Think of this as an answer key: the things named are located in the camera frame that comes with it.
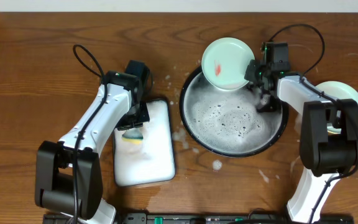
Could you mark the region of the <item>mint plate with red stain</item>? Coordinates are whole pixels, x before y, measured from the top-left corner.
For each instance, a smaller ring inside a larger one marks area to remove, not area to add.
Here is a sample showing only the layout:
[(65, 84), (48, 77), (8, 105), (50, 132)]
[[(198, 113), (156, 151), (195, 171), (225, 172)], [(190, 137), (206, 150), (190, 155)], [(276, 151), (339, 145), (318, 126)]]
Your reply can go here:
[(254, 60), (251, 48), (239, 39), (224, 37), (205, 49), (201, 68), (210, 84), (222, 90), (237, 90), (246, 86), (246, 70)]

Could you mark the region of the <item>rectangular tray of soap foam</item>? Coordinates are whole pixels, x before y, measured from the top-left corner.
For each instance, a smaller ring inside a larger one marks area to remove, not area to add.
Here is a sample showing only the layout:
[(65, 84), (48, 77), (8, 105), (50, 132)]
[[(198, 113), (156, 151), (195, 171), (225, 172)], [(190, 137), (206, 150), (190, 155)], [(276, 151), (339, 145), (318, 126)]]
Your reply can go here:
[(136, 144), (114, 130), (114, 179), (120, 187), (168, 181), (175, 176), (169, 107), (165, 100), (146, 103), (150, 121), (139, 128), (143, 140)]

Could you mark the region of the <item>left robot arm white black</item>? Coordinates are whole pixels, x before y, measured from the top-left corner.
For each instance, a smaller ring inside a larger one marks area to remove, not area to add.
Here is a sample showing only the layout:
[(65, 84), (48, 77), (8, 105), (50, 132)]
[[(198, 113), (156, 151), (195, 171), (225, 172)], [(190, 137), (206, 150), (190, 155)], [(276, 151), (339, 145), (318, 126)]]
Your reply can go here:
[(68, 216), (68, 223), (113, 223), (116, 209), (102, 198), (100, 155), (111, 133), (138, 128), (150, 120), (141, 100), (149, 80), (141, 72), (108, 72), (91, 106), (58, 142), (44, 141), (38, 151), (35, 204)]

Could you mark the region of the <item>mint green plate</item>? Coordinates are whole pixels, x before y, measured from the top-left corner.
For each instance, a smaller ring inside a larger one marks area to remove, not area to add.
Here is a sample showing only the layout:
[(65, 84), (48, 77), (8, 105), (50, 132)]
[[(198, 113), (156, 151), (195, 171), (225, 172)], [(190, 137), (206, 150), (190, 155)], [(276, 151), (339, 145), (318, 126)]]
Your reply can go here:
[(358, 92), (353, 87), (337, 81), (327, 81), (316, 85), (316, 88), (325, 92), (329, 96), (338, 99), (353, 99), (358, 104)]

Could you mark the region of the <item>black base rail with buttons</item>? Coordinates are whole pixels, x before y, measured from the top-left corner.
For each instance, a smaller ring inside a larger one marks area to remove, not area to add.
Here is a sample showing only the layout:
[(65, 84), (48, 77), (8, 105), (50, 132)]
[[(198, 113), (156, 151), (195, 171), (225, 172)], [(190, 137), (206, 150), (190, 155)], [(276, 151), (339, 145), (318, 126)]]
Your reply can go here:
[[(47, 214), (44, 215), (43, 224), (71, 223), (67, 215)], [(241, 224), (241, 223), (299, 223), (289, 218), (274, 213), (254, 212), (250, 215), (148, 215), (145, 213), (127, 213), (105, 220), (81, 220), (77, 223), (112, 223), (112, 224)], [(321, 215), (320, 224), (354, 224), (352, 216), (348, 215)]]

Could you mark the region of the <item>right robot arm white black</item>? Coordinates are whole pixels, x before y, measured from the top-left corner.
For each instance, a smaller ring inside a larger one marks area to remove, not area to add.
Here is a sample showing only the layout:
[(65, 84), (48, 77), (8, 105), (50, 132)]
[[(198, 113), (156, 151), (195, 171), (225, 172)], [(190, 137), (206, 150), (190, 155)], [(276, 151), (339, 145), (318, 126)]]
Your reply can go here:
[(251, 60), (245, 79), (273, 92), (302, 117), (300, 159), (303, 172), (287, 202), (289, 219), (316, 223), (334, 186), (358, 170), (358, 104), (335, 98), (312, 85), (287, 63)]

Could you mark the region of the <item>green yellow sponge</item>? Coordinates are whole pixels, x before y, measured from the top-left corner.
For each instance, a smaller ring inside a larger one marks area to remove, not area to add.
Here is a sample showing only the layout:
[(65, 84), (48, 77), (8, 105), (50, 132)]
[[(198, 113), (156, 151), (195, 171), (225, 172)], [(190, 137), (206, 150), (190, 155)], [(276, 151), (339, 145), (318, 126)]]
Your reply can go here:
[(130, 142), (133, 144), (141, 144), (144, 137), (138, 128), (132, 128), (124, 131), (121, 136), (121, 139), (123, 141)]

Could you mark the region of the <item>round black metal tray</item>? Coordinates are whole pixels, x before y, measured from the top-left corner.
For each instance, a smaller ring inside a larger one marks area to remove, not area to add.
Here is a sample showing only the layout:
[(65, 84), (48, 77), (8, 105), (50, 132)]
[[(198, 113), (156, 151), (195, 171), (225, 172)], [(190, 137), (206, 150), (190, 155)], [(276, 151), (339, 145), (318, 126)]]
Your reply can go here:
[(264, 152), (282, 136), (289, 117), (286, 103), (274, 112), (256, 110), (258, 88), (216, 88), (196, 68), (180, 93), (180, 116), (189, 135), (205, 149), (226, 157)]

